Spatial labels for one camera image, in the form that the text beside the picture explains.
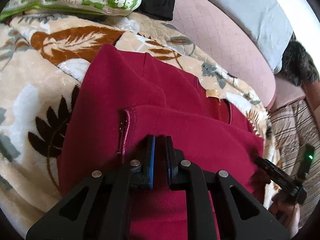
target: fleece blanket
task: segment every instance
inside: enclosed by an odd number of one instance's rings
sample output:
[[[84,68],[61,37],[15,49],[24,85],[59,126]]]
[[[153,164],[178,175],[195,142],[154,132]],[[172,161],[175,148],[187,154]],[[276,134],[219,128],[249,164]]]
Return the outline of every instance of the fleece blanket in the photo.
[[[23,237],[60,199],[56,157],[86,70],[104,43],[198,77],[207,97],[225,98],[247,117],[264,138],[263,156],[280,164],[268,112],[245,82],[166,22],[137,13],[99,21],[42,12],[0,25],[0,207]],[[276,192],[266,185],[266,207]]]

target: red sweatshirt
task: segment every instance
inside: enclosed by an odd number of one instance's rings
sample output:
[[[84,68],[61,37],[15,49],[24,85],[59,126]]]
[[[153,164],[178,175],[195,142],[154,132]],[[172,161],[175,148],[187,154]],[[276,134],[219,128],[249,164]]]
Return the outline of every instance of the red sweatshirt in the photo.
[[[68,125],[58,158],[62,193],[94,170],[133,159],[148,134],[170,135],[186,159],[203,170],[227,170],[263,201],[268,179],[252,162],[262,155],[263,140],[247,119],[232,104],[206,98],[197,77],[109,44],[92,61]],[[131,239],[185,240],[186,197],[168,189],[164,152],[156,152],[154,173],[154,190],[135,193]]]

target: pink cushion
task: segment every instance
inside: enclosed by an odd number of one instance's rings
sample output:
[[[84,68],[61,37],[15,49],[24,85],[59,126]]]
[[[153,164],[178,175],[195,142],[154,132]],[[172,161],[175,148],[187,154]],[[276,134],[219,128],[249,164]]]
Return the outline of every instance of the pink cushion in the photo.
[[[272,71],[250,38],[220,9],[207,0],[176,0],[170,24],[271,107],[276,91]]]
[[[271,107],[271,111],[274,112],[283,106],[287,106],[295,101],[304,99],[306,97],[301,87],[292,85],[281,74],[275,75],[276,79],[276,100]]]

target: striped fabric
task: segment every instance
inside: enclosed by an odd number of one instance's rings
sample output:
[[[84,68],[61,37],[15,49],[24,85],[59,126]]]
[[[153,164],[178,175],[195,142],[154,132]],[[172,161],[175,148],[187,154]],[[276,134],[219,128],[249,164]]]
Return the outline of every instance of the striped fabric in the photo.
[[[304,100],[296,101],[271,114],[272,128],[281,155],[281,167],[291,176],[297,174],[304,145],[316,148],[305,188],[308,197],[300,207],[299,227],[306,222],[320,199],[320,135]]]

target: black cloth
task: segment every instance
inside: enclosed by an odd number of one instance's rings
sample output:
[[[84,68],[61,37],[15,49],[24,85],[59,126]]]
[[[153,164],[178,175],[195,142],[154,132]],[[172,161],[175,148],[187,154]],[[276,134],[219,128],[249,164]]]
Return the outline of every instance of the black cloth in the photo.
[[[151,18],[172,21],[175,0],[142,0],[136,11]]]

